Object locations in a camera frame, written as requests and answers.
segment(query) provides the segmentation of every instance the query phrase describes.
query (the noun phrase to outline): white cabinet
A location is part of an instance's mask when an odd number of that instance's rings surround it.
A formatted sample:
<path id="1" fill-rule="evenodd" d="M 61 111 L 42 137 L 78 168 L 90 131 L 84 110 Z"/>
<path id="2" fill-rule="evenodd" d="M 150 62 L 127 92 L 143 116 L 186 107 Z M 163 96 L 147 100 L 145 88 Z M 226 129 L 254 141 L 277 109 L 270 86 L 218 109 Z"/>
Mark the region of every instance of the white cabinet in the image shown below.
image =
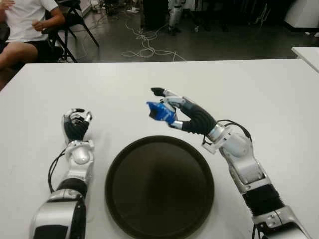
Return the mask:
<path id="1" fill-rule="evenodd" d="M 319 27 L 319 0 L 297 0 L 290 7 L 285 22 L 293 27 Z"/>

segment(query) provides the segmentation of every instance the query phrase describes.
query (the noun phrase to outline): concrete floor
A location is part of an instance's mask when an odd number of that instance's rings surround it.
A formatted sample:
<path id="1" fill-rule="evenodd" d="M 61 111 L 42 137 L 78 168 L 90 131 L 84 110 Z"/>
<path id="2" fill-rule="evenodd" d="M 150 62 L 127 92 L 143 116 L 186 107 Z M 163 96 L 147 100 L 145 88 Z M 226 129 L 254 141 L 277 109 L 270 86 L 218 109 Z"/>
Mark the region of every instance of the concrete floor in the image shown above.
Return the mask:
<path id="1" fill-rule="evenodd" d="M 151 58 L 121 55 L 124 51 L 138 52 L 142 49 L 141 40 L 136 39 L 125 26 L 127 23 L 137 31 L 139 14 L 120 12 L 117 16 L 103 17 L 102 14 L 90 12 L 85 21 L 100 43 L 100 48 L 85 31 L 81 31 L 82 26 L 73 27 L 78 39 L 69 34 L 69 49 L 79 62 L 172 61 L 172 54 Z M 168 35 L 167 29 L 163 28 L 157 39 L 151 41 L 151 46 L 156 50 L 176 51 L 187 61 L 295 58 L 291 47 L 319 46 L 319 38 L 304 32 L 290 32 L 283 26 L 230 25 L 229 31 L 223 32 L 216 22 L 210 32 L 203 28 L 195 32 L 192 20 L 182 19 L 179 27 L 182 33 L 177 36 Z"/>

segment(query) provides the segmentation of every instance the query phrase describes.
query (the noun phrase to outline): tangled cable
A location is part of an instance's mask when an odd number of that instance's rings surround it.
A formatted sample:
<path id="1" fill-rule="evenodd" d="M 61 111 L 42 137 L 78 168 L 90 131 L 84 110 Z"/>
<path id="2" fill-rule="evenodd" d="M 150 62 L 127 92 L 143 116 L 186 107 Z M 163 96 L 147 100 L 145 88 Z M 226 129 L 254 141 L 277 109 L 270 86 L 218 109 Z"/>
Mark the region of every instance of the tangled cable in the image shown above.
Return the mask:
<path id="1" fill-rule="evenodd" d="M 179 57 L 181 60 L 186 61 L 183 57 L 181 57 L 180 55 L 178 55 L 178 53 L 176 51 L 167 51 L 167 50 L 156 50 L 154 47 L 152 47 L 150 45 L 150 41 L 156 39 L 158 37 L 158 32 L 167 26 L 167 24 L 165 24 L 164 26 L 160 27 L 157 31 L 147 31 L 144 33 L 137 33 L 135 32 L 135 30 L 131 27 L 128 27 L 127 25 L 127 21 L 125 22 L 125 26 L 128 30 L 131 30 L 132 33 L 136 36 L 136 40 L 142 40 L 141 44 L 143 49 L 141 49 L 138 52 L 134 52 L 134 51 L 126 51 L 126 52 L 122 52 L 121 55 L 122 56 L 126 56 L 126 57 L 134 57 L 134 56 L 138 56 L 138 57 L 142 57 L 142 58 L 151 58 L 154 55 L 159 55 L 159 56 L 166 56 L 166 55 L 173 55 L 173 59 L 172 61 L 175 61 L 175 57 Z"/>

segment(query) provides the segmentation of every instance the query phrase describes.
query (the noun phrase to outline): black cable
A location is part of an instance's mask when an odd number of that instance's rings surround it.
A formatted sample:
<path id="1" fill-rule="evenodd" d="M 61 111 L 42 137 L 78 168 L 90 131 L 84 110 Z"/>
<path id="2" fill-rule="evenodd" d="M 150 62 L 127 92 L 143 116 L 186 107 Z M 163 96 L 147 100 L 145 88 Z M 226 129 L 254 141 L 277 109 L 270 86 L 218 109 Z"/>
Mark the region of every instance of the black cable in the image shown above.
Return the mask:
<path id="1" fill-rule="evenodd" d="M 62 157 L 64 155 L 64 152 L 65 152 L 65 149 L 62 150 L 62 152 L 59 154 L 59 156 L 57 156 L 53 162 L 51 163 L 51 166 L 49 168 L 49 172 L 48 172 L 48 184 L 49 184 L 49 189 L 50 189 L 50 192 L 53 193 L 54 192 L 54 189 L 52 187 L 52 183 L 51 183 L 51 178 L 52 178 L 52 174 L 55 170 L 55 167 L 59 161 L 59 158 Z"/>
<path id="2" fill-rule="evenodd" d="M 255 239 L 255 232 L 256 232 L 256 226 L 255 226 L 255 224 L 254 224 L 254 226 L 253 226 L 253 233 L 252 233 L 251 239 Z"/>
<path id="3" fill-rule="evenodd" d="M 230 122 L 230 123 L 225 124 L 225 127 L 227 127 L 227 126 L 229 126 L 229 125 L 236 125 L 236 126 L 240 127 L 241 130 L 242 130 L 242 131 L 244 132 L 244 134 L 246 135 L 246 137 L 249 138 L 251 142 L 253 141 L 252 138 L 251 138 L 251 135 L 250 135 L 249 131 L 248 131 L 244 126 L 242 126 L 242 125 L 240 125 L 239 123 L 236 123 L 235 121 L 232 121 L 232 120 L 230 120 L 230 119 L 226 119 L 226 120 L 225 120 L 225 119 L 221 119 L 221 120 L 218 120 L 217 122 L 221 122 L 221 121 Z"/>

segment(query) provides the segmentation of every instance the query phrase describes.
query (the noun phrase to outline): wire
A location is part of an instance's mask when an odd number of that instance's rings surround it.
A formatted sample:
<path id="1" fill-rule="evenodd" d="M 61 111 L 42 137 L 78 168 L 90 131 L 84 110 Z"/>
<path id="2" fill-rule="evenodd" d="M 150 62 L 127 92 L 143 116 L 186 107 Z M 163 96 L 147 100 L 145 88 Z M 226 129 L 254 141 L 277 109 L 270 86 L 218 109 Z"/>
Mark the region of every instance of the wire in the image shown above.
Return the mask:
<path id="1" fill-rule="evenodd" d="M 217 122 L 222 122 L 222 121 L 230 122 L 230 123 L 225 124 L 225 127 L 227 127 L 229 125 L 236 125 L 236 126 L 240 127 L 242 129 L 242 131 L 244 132 L 244 134 L 246 135 L 246 137 L 249 138 L 251 142 L 253 142 L 251 135 L 250 135 L 250 132 L 244 126 L 240 125 L 239 123 L 236 123 L 235 121 L 229 120 L 229 119 L 226 119 L 226 120 L 221 119 L 221 120 L 218 120 Z"/>
<path id="2" fill-rule="evenodd" d="M 64 152 L 65 152 L 65 149 L 62 150 L 62 152 L 59 154 L 59 156 L 57 156 L 53 162 L 51 163 L 51 166 L 49 168 L 49 172 L 48 172 L 48 184 L 49 184 L 49 189 L 50 189 L 50 192 L 53 193 L 54 192 L 54 189 L 52 187 L 52 183 L 51 183 L 51 179 L 52 179 L 52 174 L 55 170 L 55 167 L 59 161 L 59 158 L 62 157 L 64 155 Z"/>
<path id="3" fill-rule="evenodd" d="M 183 57 L 178 55 L 177 51 L 167 51 L 167 50 L 156 50 L 154 47 L 150 45 L 150 41 L 157 39 L 158 37 L 158 32 L 167 26 L 165 24 L 164 26 L 161 26 L 158 30 L 154 31 L 147 31 L 144 33 L 137 33 L 133 28 L 128 27 L 127 22 L 125 22 L 125 27 L 128 30 L 131 30 L 132 33 L 136 36 L 136 40 L 141 40 L 142 44 L 142 49 L 138 52 L 134 51 L 126 51 L 122 52 L 121 55 L 125 57 L 142 57 L 142 58 L 151 58 L 154 55 L 159 55 L 159 56 L 166 56 L 166 55 L 173 55 L 172 61 L 175 61 L 176 56 L 179 57 L 181 60 L 186 61 Z"/>

